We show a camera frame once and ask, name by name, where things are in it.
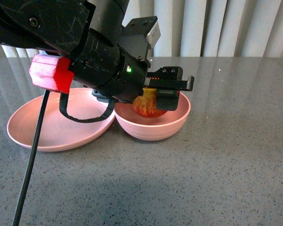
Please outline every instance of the pink bowl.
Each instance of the pink bowl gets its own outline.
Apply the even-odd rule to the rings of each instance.
[[[191,110],[189,99],[182,93],[178,108],[155,119],[140,117],[132,104],[117,103],[114,111],[121,127],[131,136],[141,140],[162,140],[175,134],[186,121]]]

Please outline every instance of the apple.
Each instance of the apple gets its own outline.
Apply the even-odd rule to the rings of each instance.
[[[133,101],[133,107],[137,114],[143,118],[157,118],[167,111],[159,110],[156,106],[157,92],[156,89],[143,88],[143,95],[138,96]]]

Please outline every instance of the white curtain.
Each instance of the white curtain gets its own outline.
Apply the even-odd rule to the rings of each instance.
[[[156,57],[283,57],[283,0],[130,0],[123,25],[158,16]],[[0,57],[34,49],[0,46]]]

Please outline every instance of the screw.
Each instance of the screw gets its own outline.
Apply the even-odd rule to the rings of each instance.
[[[29,23],[31,27],[37,28],[39,27],[39,20],[36,17],[29,18]]]

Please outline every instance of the speckled countertop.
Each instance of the speckled countertop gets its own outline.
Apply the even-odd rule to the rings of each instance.
[[[29,149],[10,116],[43,94],[28,59],[0,58],[0,226],[11,225]],[[21,225],[283,226],[283,59],[153,58],[195,77],[172,137],[146,142],[115,120],[98,139],[38,152]]]

